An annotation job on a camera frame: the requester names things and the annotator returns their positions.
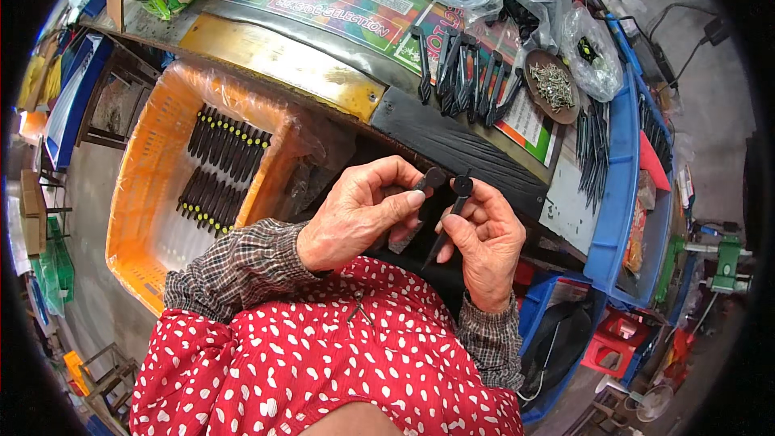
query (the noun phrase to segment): concrete floor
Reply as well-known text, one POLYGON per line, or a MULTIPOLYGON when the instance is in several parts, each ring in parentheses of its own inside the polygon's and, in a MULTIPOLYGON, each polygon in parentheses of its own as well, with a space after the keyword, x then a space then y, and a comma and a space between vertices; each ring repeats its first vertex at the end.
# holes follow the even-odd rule
POLYGON ((116 342, 144 360, 156 317, 124 290, 105 265, 110 202, 123 151, 83 143, 73 152, 67 176, 67 250, 75 269, 75 297, 65 305, 71 344, 85 360, 116 342))
MULTIPOLYGON (((710 0, 641 0, 646 12, 632 11, 646 24, 664 6, 676 1, 715 8, 710 0)), ((673 10, 655 34, 678 70, 704 33, 709 17, 691 10, 673 10)), ((733 220, 742 224, 741 176, 745 138, 754 129, 750 93, 732 41, 717 47, 706 44, 695 55, 681 80, 683 113, 673 117, 677 131, 692 136, 696 156, 691 163, 698 218, 733 220)), ((73 153, 67 188, 73 214, 67 228, 67 247, 76 271, 75 301, 66 305, 67 324, 74 347, 82 358, 115 341, 128 355, 142 360, 155 318, 129 295, 105 266, 105 235, 110 201, 122 152, 83 144, 73 153)), ((704 371, 689 375, 687 386, 704 371)), ((600 375, 579 367, 567 391, 550 414, 528 432, 561 434, 586 408, 600 375)), ((676 411, 696 403, 694 391, 676 411)))

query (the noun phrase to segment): fingernail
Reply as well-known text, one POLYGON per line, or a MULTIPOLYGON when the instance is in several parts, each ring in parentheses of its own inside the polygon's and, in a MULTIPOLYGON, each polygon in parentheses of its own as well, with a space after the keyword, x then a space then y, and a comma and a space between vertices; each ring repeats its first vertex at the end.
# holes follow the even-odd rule
POLYGON ((425 193, 421 190, 412 190, 406 197, 406 201, 412 209, 419 208, 425 202, 425 193))

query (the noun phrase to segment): plaid sleeve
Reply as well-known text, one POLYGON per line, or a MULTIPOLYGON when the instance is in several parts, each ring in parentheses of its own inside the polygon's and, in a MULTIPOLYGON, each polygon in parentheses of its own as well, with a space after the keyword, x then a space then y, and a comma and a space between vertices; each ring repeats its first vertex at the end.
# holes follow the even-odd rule
POLYGON ((185 270, 167 273, 164 305, 228 324, 246 308, 320 281, 296 253, 305 225, 262 219, 235 229, 185 270))
POLYGON ((514 293, 509 308, 502 314, 489 314, 479 310, 463 296, 457 337, 473 358, 482 382, 490 387, 504 387, 518 391, 525 380, 521 374, 522 360, 519 349, 519 310, 514 293))

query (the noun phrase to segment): hand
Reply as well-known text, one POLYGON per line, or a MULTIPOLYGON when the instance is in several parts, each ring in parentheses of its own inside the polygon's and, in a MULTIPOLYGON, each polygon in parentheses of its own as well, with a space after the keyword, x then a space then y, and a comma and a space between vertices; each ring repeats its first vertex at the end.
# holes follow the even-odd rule
POLYGON ((436 232, 443 226, 450 236, 436 261, 449 261, 457 246, 463 254, 463 281, 473 304, 482 311, 502 313, 509 307, 525 227, 503 194, 477 179, 473 179, 471 197, 460 216, 450 214, 451 209, 444 211, 436 226, 436 232))
POLYGON ((402 240, 417 227, 418 210, 432 195, 432 189, 402 192, 421 178, 397 155, 346 169, 298 235, 302 264, 311 272, 338 268, 393 226, 391 241, 402 240))

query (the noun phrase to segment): pile of screws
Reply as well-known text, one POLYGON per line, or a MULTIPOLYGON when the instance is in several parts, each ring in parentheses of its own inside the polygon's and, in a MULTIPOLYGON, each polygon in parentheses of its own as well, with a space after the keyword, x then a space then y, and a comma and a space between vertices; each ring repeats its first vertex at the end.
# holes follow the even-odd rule
POLYGON ((537 80, 536 88, 541 98, 546 100, 557 113, 562 108, 575 107, 574 95, 570 89, 568 75, 555 64, 530 65, 530 76, 537 80))

